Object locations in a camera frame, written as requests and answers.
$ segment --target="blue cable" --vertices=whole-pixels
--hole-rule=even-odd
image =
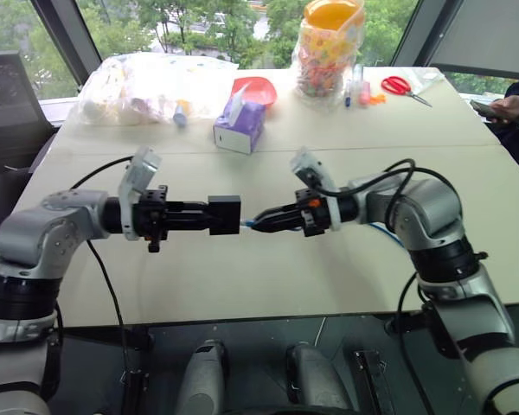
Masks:
[[[394,242],[396,242],[399,246],[401,246],[402,248],[404,247],[404,244],[401,243],[401,241],[398,239],[398,237],[396,235],[394,235],[393,233],[389,232],[384,227],[376,225],[375,223],[369,223],[368,225],[370,227],[374,227],[375,229],[378,229],[379,231],[385,233],[390,239],[392,239]]]

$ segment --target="floor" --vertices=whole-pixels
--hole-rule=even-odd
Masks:
[[[508,310],[519,344],[519,305],[509,306]],[[346,361],[348,347],[378,351],[383,361],[384,383],[392,401],[388,413],[424,414],[395,336],[385,331],[387,320],[388,316],[329,317],[318,348],[333,361],[355,405],[356,395]],[[145,413],[173,412],[189,357],[203,341],[212,338],[222,339],[229,354],[227,409],[266,402],[287,405],[285,351],[297,342],[313,343],[321,321],[320,317],[312,317],[152,328],[156,343],[153,351],[131,353],[133,365],[140,361],[150,369]],[[437,415],[477,413],[477,404],[458,362],[440,356],[424,329],[408,333],[406,342]],[[89,415],[98,410],[119,413],[122,397],[119,379],[123,372],[119,348],[67,338],[62,360],[60,390],[49,402],[52,413]]]

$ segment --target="white table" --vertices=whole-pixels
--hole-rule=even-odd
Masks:
[[[272,125],[286,125],[290,131],[292,126],[284,116],[298,113],[298,103],[278,92],[281,102],[292,104],[287,104],[288,111],[284,112],[279,106],[279,118],[267,122],[273,135],[264,137],[269,139],[263,142],[264,148],[251,156],[217,150],[207,137],[190,138],[184,134],[176,140],[169,138],[169,127],[164,127],[165,141],[154,145],[144,133],[160,131],[158,125],[91,129],[76,127],[70,120],[16,209],[34,206],[45,195],[68,188],[85,173],[119,155],[132,153],[143,142],[152,144],[163,157],[152,184],[168,184],[171,200],[206,200],[208,195],[237,194],[242,197],[243,218],[293,202],[294,190],[303,184],[291,173],[288,162],[303,143],[292,134],[276,140]],[[390,114],[392,108],[401,111],[408,104],[397,100],[400,97],[363,111],[365,117],[357,124],[358,129],[362,126],[362,135],[357,140],[350,139],[346,144],[340,135],[345,128],[340,133],[324,133],[325,126],[354,117],[352,112],[338,113],[323,122],[320,118],[319,124],[312,125],[309,133],[301,137],[310,147],[316,147],[311,144],[324,134],[324,140],[317,145],[322,150],[316,155],[336,183],[376,172],[406,156],[447,176],[464,203],[468,238],[475,250],[490,254],[485,264],[499,295],[505,303],[519,303],[519,168],[478,123],[476,115],[453,95],[447,83],[430,92],[434,96],[429,91],[424,96],[433,104],[439,99],[459,102],[460,115],[455,122],[445,124],[450,134],[439,131],[441,142],[434,139],[436,131],[425,142],[421,136],[408,135],[410,127],[404,118],[388,130],[395,132],[396,145],[389,145],[388,137],[370,135],[367,124],[373,125],[375,131],[383,128],[375,126],[381,123],[371,112]],[[415,104],[412,99],[403,99]],[[455,108],[436,105],[437,115],[429,117],[433,122],[448,113],[439,110],[440,105]],[[419,114],[426,108],[417,104],[410,111],[410,118],[422,121]],[[117,142],[112,130],[119,134]],[[74,138],[77,131],[82,131],[80,142]],[[445,141],[457,135],[472,141],[454,145]],[[369,148],[369,139],[378,145]],[[409,145],[400,145],[407,140]],[[360,142],[365,145],[355,146]],[[86,187],[114,195],[122,174],[123,167],[116,166],[93,178]],[[173,232],[159,254],[149,254],[144,241],[129,242],[120,235],[98,241],[96,246],[128,323],[388,312],[395,309],[400,290],[413,272],[407,253],[392,240],[370,227],[353,225],[339,233],[308,239],[301,233],[263,234],[247,229],[240,235],[216,237],[206,232]],[[85,246],[75,254],[67,272],[60,304],[67,326],[116,323],[99,268]],[[412,293],[405,307],[418,306],[419,300]]]

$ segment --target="purple tissue box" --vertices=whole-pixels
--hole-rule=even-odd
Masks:
[[[215,145],[223,149],[251,154],[263,131],[266,106],[241,101],[240,108],[233,108],[233,99],[225,105],[223,115],[215,120]]]

